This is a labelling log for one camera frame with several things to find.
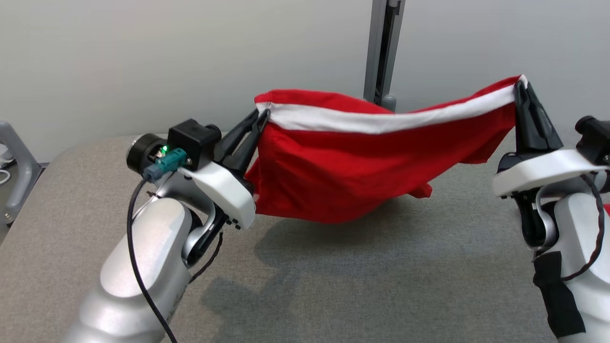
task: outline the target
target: white wall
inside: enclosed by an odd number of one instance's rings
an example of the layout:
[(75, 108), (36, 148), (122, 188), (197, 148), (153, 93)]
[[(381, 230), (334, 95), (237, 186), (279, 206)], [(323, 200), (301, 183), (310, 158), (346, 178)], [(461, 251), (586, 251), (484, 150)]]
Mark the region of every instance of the white wall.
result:
[(397, 111), (522, 73), (557, 125), (610, 119), (610, 2), (407, 0), (391, 87)]
[(361, 97), (370, 12), (370, 0), (0, 0), (0, 118), (46, 162), (189, 117), (229, 129), (273, 88)]

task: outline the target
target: green connector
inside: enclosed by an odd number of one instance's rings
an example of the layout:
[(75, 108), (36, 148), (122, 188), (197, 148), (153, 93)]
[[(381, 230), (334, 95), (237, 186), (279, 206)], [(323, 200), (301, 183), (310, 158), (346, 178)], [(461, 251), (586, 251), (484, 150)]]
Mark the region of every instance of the green connector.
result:
[(148, 181), (157, 181), (165, 173), (175, 172), (178, 168), (185, 165), (187, 159), (187, 153), (180, 148), (176, 148), (167, 152), (165, 156), (158, 158), (155, 164), (146, 167), (142, 177)]

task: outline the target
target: black strap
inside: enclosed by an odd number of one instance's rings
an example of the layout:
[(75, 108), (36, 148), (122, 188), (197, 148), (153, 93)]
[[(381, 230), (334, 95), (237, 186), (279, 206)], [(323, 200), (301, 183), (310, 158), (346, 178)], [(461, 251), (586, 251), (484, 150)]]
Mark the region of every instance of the black strap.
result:
[(534, 284), (540, 288), (547, 307), (548, 326), (557, 338), (586, 332), (574, 295), (561, 281), (561, 252), (554, 251), (534, 260)]

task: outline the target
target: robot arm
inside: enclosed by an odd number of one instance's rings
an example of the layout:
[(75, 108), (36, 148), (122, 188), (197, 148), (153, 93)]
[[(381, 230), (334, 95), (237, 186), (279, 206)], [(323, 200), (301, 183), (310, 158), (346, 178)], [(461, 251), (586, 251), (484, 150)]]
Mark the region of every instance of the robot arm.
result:
[(212, 259), (218, 253), (224, 224), (247, 228), (254, 220), (252, 187), (243, 175), (267, 119), (268, 112), (255, 110), (223, 139), (218, 128), (188, 120), (171, 128), (167, 140), (146, 134), (134, 141), (127, 164), (144, 180), (130, 207), (145, 181), (157, 190), (130, 215), (128, 234), (104, 263), (64, 342), (160, 342), (166, 333), (175, 341), (167, 322), (206, 267), (193, 277), (189, 268), (220, 235)]
[(576, 149), (558, 150), (531, 85), (515, 87), (515, 105), (517, 152), (502, 158), (493, 191), (517, 202), (558, 341), (610, 342), (610, 217), (600, 198), (610, 190), (610, 122), (581, 119)]

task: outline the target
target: white cable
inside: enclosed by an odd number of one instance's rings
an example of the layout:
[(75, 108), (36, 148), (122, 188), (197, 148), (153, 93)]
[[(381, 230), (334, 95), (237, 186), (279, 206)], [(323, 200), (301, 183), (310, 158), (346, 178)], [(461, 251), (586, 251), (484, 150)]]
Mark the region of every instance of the white cable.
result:
[[(9, 164), (13, 162), (15, 159), (0, 159), (0, 165)], [(6, 174), (6, 177), (0, 181), (0, 186), (5, 184), (10, 179), (10, 173), (7, 170), (0, 169), (0, 174)]]
[(4, 169), (0, 169), (0, 174), (6, 174), (6, 177), (2, 181), (0, 181), (0, 185), (3, 185), (6, 183), (6, 181), (10, 179), (10, 173)]

